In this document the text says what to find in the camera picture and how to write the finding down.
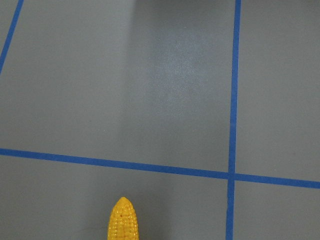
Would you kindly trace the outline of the yellow corn cob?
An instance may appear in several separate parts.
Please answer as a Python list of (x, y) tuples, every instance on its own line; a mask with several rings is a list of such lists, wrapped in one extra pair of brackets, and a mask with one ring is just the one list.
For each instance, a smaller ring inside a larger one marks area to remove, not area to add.
[(139, 240), (139, 225), (131, 201), (121, 197), (110, 213), (107, 240)]

